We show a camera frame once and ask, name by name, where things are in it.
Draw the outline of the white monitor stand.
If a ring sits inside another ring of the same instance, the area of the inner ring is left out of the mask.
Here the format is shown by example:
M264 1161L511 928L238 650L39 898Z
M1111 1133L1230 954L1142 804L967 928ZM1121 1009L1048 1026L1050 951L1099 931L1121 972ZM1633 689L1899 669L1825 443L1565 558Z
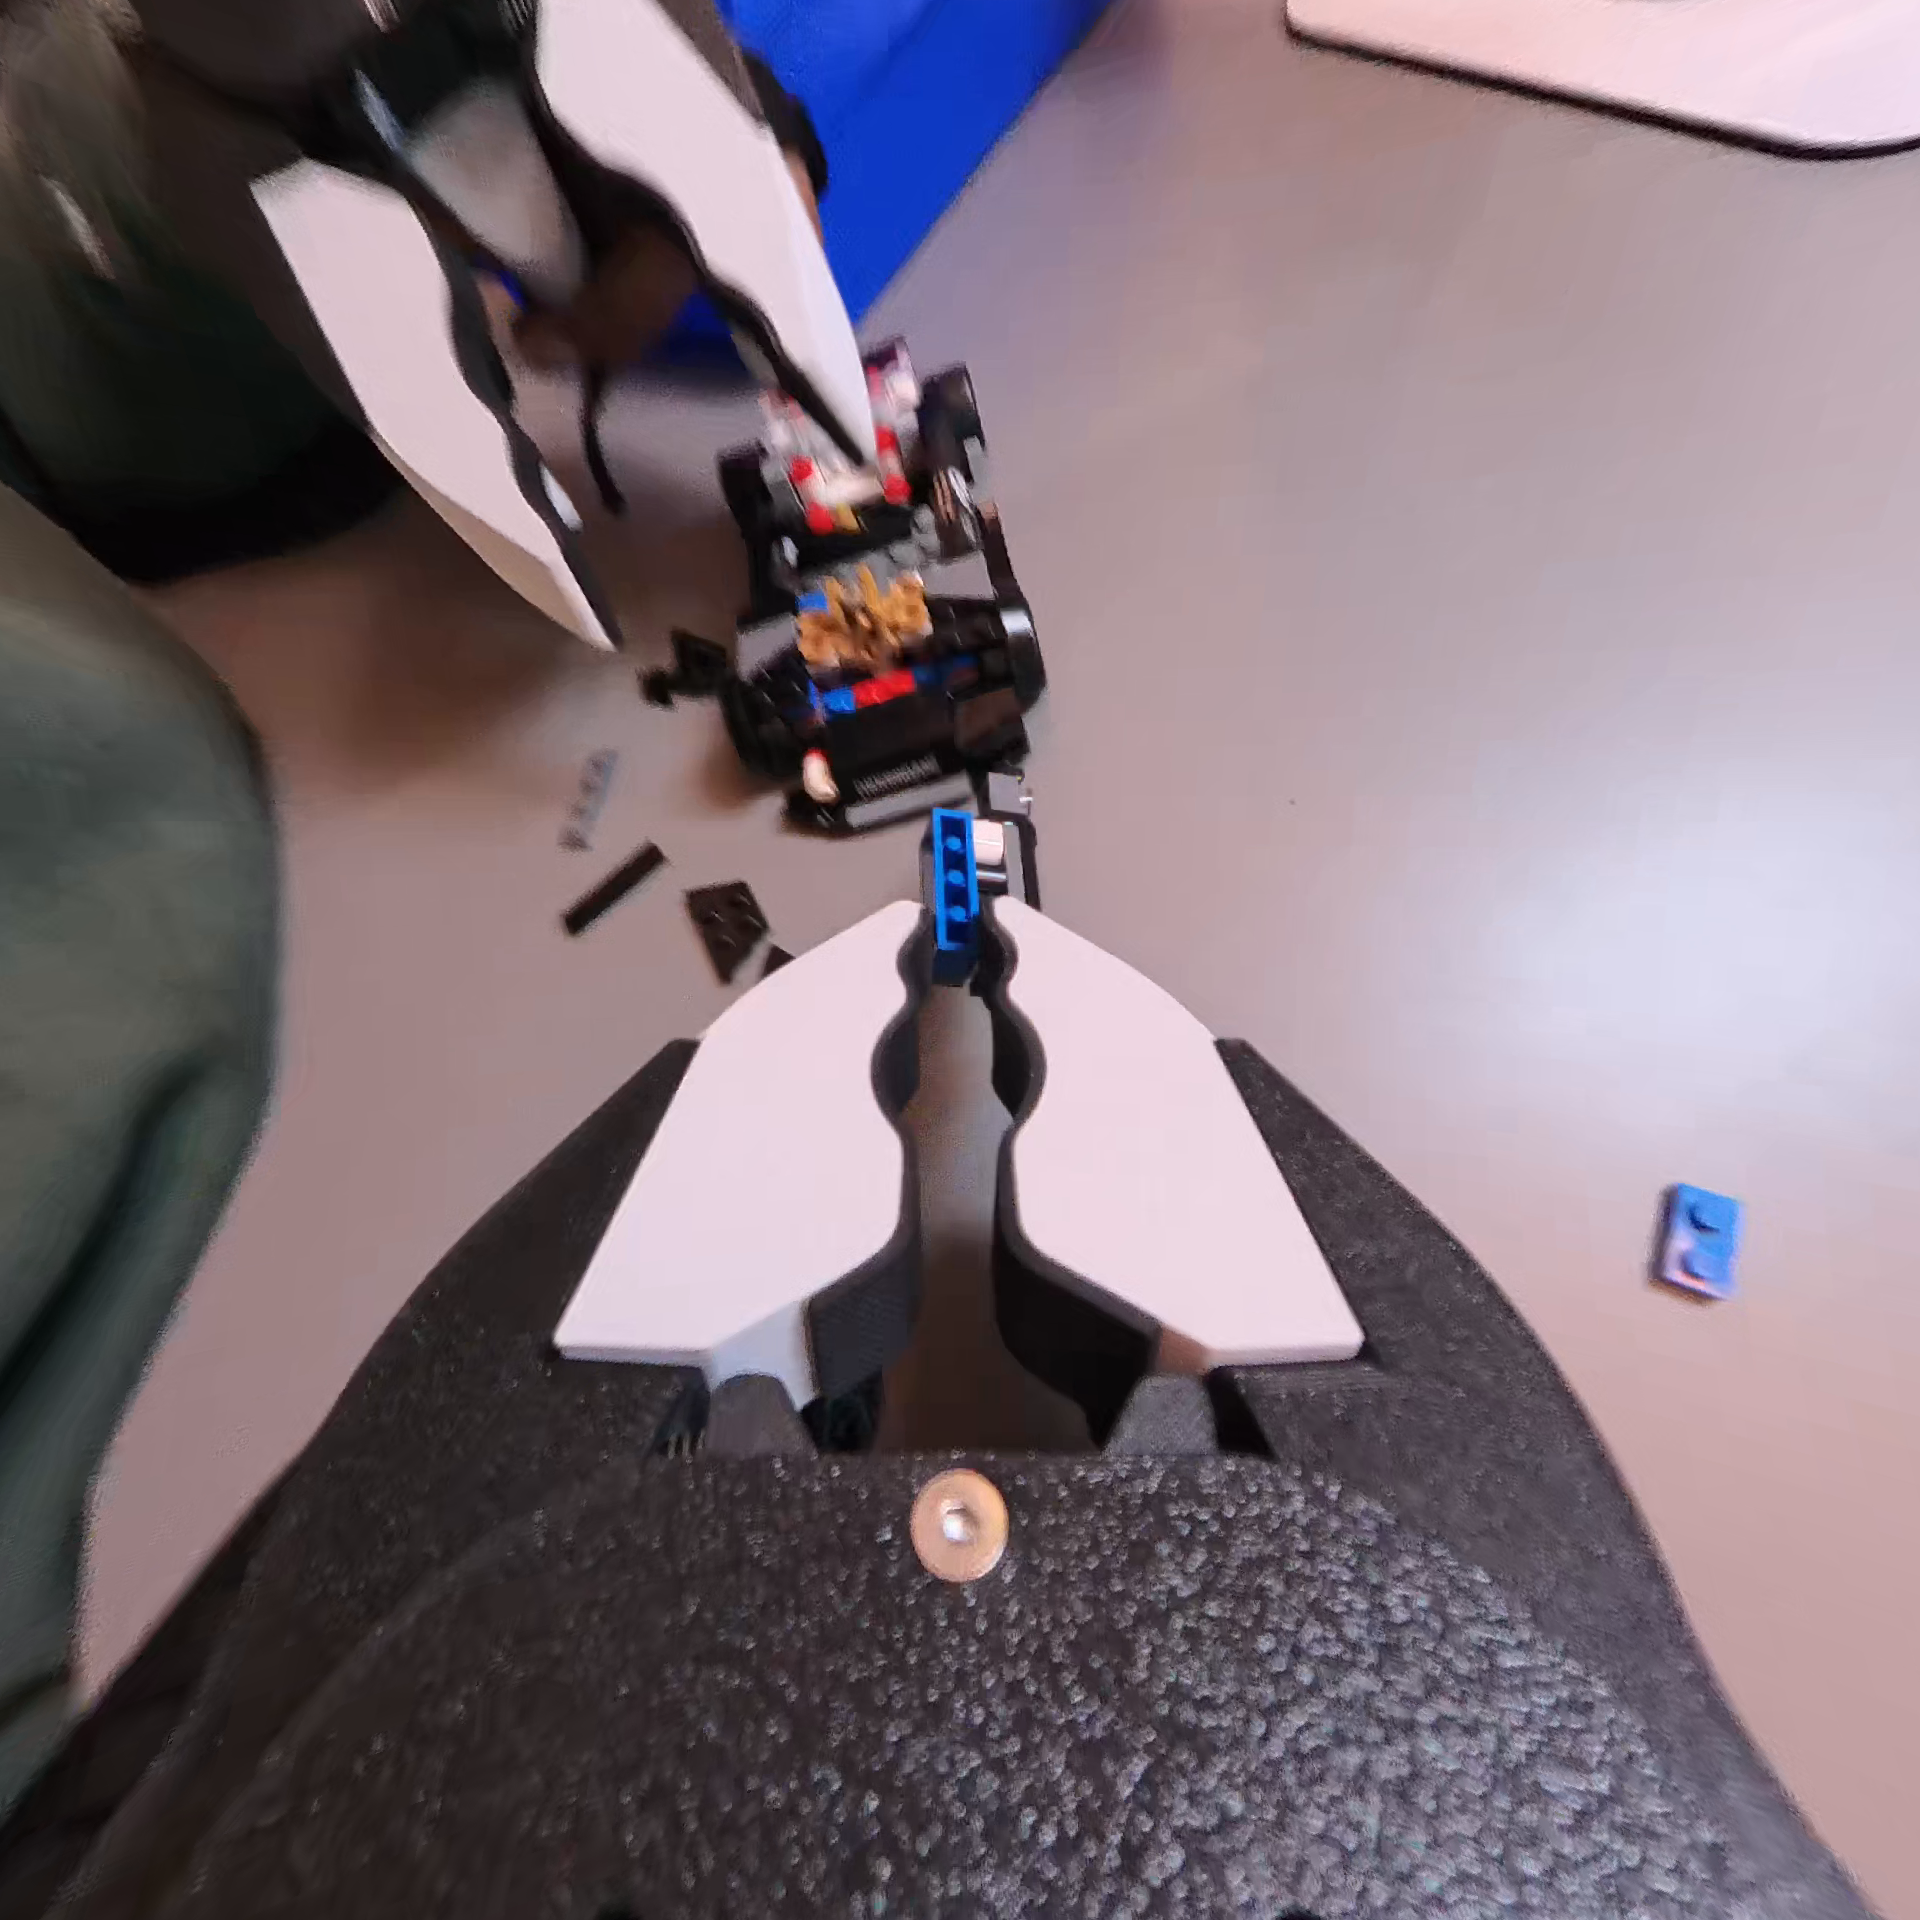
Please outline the white monitor stand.
M1911 0L1284 0L1305 45L1776 152L1920 150Z

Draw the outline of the small blue lego plate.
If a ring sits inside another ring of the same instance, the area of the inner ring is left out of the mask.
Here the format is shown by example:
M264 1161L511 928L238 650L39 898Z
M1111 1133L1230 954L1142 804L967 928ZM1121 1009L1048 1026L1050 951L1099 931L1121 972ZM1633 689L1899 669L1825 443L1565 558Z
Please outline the small blue lego plate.
M1663 1186L1648 1281L1690 1302L1732 1302L1741 1288L1741 1196L1705 1186Z

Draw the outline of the black lego wedge plate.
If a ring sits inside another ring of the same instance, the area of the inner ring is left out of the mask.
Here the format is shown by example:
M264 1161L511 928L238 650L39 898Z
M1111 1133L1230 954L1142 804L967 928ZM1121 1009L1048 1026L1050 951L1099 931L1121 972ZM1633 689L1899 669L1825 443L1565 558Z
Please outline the black lego wedge plate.
M710 962L721 989L732 989L732 972L754 954L754 939L775 931L754 890L732 877L732 883L698 883L683 890L683 920Z

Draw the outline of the person's green sweater torso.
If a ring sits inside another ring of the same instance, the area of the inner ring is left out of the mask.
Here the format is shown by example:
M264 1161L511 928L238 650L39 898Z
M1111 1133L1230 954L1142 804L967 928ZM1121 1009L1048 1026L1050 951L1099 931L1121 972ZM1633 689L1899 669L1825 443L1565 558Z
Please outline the person's green sweater torso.
M71 1723L86 1489L250 1161L278 826L238 689L0 507L0 1806Z

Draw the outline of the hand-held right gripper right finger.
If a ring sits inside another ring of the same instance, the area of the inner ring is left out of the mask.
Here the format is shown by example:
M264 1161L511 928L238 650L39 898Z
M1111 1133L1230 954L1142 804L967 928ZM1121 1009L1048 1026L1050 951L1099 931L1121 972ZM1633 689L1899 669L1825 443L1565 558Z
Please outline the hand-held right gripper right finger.
M1111 1439L1150 1374L1346 1369L1367 1332L1218 1034L1050 909L994 902L994 1323Z

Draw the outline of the blue plastic bin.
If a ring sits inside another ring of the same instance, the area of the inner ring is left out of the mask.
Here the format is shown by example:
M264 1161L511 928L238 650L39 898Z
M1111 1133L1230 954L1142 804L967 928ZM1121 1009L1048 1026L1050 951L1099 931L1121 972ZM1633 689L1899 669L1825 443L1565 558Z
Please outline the blue plastic bin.
M822 143L822 260L853 326L1102 17L1111 0L721 0Z

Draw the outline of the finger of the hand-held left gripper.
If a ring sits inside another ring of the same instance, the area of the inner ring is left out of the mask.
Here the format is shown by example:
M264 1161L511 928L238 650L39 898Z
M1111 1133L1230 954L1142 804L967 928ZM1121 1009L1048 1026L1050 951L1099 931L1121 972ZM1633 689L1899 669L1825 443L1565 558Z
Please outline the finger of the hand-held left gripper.
M658 219L693 260L732 354L795 399L848 464L876 464L876 408L848 293L727 32L649 0L527 6L527 109L582 219Z
M553 627L618 658L582 507L513 421L477 271L424 213L334 161L250 181L305 306L393 470Z

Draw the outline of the blue and black lego assembly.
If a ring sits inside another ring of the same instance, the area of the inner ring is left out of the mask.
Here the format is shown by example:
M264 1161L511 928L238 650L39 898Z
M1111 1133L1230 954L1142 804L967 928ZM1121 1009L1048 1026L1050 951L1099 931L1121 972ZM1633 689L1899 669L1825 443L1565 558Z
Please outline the blue and black lego assembly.
M925 809L917 898L936 920L936 989L988 990L1003 979L994 902L1048 902L1029 786L1013 766L974 773Z

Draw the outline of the black lego bar tile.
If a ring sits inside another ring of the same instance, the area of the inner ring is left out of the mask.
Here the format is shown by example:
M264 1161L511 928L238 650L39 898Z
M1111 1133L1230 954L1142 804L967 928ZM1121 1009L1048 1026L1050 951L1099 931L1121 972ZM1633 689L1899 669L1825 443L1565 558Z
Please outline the black lego bar tile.
M587 883L569 909L559 931L582 939L614 902L623 902L631 890L649 890L667 866L667 855L649 837L631 847L603 883Z

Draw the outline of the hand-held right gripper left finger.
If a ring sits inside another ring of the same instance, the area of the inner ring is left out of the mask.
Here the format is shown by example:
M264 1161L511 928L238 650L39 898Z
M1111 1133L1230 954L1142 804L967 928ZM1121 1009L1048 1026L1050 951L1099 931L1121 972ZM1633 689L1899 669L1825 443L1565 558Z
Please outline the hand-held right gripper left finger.
M876 1385L917 1319L917 999L925 902L898 898L721 1009L553 1349L786 1406Z

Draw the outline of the person's left forearm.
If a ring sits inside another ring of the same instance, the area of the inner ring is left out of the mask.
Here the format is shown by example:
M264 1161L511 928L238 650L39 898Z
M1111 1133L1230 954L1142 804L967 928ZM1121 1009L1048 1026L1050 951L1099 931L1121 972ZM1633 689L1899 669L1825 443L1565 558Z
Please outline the person's left forearm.
M130 6L4 6L0 464L130 587L377 525L400 470L163 219Z

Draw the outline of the black lego car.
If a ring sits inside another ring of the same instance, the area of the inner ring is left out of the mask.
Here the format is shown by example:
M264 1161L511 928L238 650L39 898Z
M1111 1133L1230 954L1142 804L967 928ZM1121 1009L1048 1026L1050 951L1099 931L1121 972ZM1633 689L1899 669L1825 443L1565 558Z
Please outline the black lego car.
M710 475L741 537L721 719L786 830L857 837L1026 776L1048 638L988 475L974 371L857 354L876 464L780 390Z

